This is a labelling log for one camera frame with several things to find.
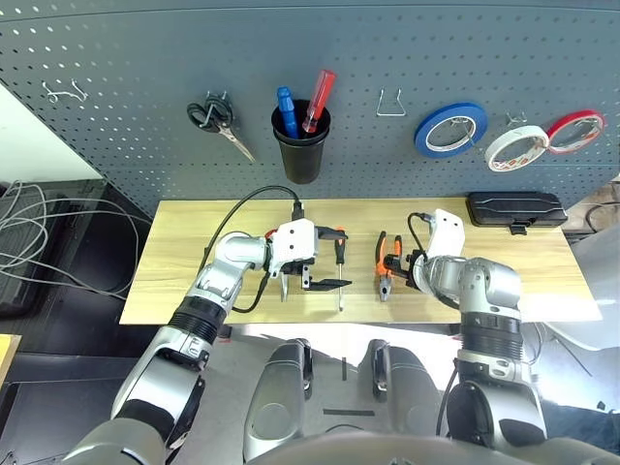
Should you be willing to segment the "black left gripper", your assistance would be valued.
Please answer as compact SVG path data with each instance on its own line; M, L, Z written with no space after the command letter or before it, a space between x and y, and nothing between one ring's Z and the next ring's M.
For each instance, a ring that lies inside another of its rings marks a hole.
M329 227L317 227L319 240L346 240L348 236L344 231ZM323 279L312 281L310 267L315 263L314 259L304 261L288 262L281 267L283 275L295 275L300 277L301 288L312 292L328 292L340 289L352 284L352 281L342 279Z

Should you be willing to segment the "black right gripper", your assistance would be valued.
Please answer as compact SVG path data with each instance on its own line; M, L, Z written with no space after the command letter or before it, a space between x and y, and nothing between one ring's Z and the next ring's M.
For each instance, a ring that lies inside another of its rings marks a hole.
M411 254L406 256L406 262L409 265L408 269L402 267L400 256L387 255L387 270L389 274L406 280L407 287L424 290L425 276L423 268L425 253L422 250L413 250Z

